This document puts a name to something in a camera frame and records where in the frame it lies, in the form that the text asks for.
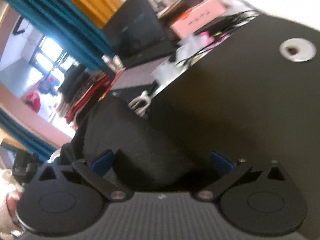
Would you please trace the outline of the person left hand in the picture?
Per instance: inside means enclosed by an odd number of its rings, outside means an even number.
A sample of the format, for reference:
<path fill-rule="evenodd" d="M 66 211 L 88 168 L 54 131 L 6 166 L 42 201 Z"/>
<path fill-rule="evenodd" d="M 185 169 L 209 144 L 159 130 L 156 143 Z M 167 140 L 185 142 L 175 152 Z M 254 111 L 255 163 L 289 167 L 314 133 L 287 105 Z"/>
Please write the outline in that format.
<path fill-rule="evenodd" d="M 16 206 L 21 198 L 21 193 L 18 191 L 12 191 L 7 194 L 7 208 L 11 218 L 15 217 Z"/>

